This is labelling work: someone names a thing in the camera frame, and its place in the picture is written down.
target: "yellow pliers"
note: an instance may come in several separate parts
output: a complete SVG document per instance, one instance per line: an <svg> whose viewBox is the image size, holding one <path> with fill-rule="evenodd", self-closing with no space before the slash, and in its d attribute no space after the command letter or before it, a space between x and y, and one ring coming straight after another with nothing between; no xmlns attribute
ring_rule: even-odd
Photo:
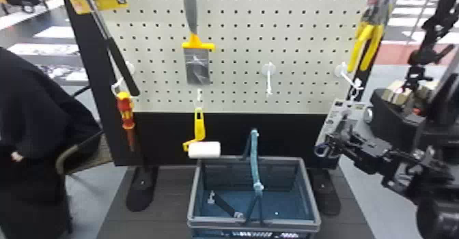
<svg viewBox="0 0 459 239"><path fill-rule="evenodd" d="M360 70L365 71L368 69L378 49L378 45L383 38L384 30L391 13L391 6L391 0L375 0L374 5L368 8L362 15L361 22L357 27L357 41L354 44L354 49L350 56L348 72L353 72L355 70L362 46L371 39L370 46L360 65Z"/></svg>

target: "blue basket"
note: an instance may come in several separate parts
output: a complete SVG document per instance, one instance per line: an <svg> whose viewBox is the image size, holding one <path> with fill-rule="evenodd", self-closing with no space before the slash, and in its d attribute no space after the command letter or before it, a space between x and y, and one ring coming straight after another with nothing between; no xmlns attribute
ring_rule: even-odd
<svg viewBox="0 0 459 239"><path fill-rule="evenodd" d="M313 238L320 228L301 158L245 154L198 161L188 211L194 238Z"/></svg>

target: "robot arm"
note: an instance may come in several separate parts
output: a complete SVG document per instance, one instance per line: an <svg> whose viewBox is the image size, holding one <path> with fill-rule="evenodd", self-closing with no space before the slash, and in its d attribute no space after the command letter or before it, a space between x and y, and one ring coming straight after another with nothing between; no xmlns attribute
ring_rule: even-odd
<svg viewBox="0 0 459 239"><path fill-rule="evenodd" d="M423 25L426 36L408 63L403 89L409 88L416 98L420 81L431 81L424 75L424 66L438 63L453 45L435 52L434 45L443 38L459 18L456 0L440 0L436 13ZM417 226L424 239L459 238L459 53L444 73L435 92L417 107L391 106L383 103L374 92L374 115L383 122L373 126L380 133L373 139L363 138L350 126L326 136L315 152L337 158L346 155L355 167L369 175L382 175L381 184L409 199L417 209ZM407 113L416 113L415 119L406 119ZM398 122L387 120L398 119ZM395 131L410 140L397 140Z"/></svg>
<svg viewBox="0 0 459 239"><path fill-rule="evenodd" d="M412 154L382 139L364 139L352 130L326 136L327 156L346 155L367 174L379 173L381 184L418 205L417 226L424 239L459 238L459 186L451 167L438 159L440 149Z"/></svg>

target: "white pegboard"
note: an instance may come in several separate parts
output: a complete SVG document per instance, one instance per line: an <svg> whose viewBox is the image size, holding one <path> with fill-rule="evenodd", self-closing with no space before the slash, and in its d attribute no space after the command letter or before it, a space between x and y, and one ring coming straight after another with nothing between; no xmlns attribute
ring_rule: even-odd
<svg viewBox="0 0 459 239"><path fill-rule="evenodd" d="M367 0L197 0L198 34L215 43L206 112L327 113L349 85L336 78L348 61ZM183 0L129 0L104 17L141 90L135 111L191 112L196 87L186 84L181 44L189 29ZM266 97L263 64L273 62Z"/></svg>

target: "person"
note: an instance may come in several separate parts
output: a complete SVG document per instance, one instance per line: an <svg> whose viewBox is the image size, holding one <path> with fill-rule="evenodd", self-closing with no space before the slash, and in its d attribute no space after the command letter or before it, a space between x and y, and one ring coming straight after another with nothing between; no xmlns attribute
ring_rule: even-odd
<svg viewBox="0 0 459 239"><path fill-rule="evenodd" d="M59 154L100 127L36 66L0 47L0 228L7 239L58 238L67 220ZM65 165L89 158L98 140Z"/></svg>

